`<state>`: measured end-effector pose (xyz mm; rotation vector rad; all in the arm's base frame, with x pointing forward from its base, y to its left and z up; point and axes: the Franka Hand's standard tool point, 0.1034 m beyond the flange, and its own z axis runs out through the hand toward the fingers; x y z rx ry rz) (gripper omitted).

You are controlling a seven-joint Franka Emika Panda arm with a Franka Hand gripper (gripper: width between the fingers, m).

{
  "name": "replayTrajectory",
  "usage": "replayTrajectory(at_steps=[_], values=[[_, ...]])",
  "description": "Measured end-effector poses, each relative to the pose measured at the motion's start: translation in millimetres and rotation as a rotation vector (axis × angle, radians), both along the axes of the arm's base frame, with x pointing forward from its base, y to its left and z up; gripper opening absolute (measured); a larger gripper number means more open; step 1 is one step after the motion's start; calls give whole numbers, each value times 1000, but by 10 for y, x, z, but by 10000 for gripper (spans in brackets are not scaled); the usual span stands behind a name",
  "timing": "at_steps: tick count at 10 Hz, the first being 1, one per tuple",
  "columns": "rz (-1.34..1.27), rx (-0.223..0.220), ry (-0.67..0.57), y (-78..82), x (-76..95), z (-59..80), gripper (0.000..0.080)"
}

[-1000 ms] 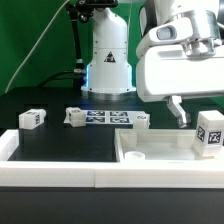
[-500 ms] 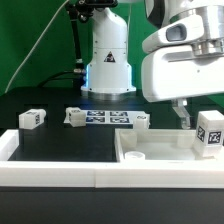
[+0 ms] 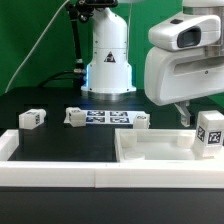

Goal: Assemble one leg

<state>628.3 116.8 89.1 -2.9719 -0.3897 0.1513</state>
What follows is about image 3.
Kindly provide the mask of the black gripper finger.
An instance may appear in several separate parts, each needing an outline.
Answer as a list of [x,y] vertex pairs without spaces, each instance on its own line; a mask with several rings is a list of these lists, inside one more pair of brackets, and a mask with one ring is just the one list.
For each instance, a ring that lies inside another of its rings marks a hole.
[[184,127],[189,127],[191,125],[191,113],[188,110],[188,106],[190,105],[189,101],[181,101],[175,103],[175,107],[179,111],[181,115],[181,124]]

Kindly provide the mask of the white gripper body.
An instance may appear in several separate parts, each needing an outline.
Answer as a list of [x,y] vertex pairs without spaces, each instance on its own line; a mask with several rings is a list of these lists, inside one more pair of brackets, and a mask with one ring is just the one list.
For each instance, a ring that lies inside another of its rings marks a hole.
[[145,61],[144,90],[159,106],[224,92],[224,56],[206,57],[202,48],[153,47]]

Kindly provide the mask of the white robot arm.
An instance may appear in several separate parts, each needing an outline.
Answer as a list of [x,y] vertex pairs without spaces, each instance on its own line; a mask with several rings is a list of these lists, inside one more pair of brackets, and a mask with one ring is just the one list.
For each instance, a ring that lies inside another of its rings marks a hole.
[[[117,100],[133,93],[126,22],[106,0],[87,0],[93,9],[93,58],[82,91]],[[181,123],[191,125],[191,99],[224,92],[224,0],[183,0],[182,11],[148,32],[153,48],[144,70],[146,96],[156,105],[173,104]]]

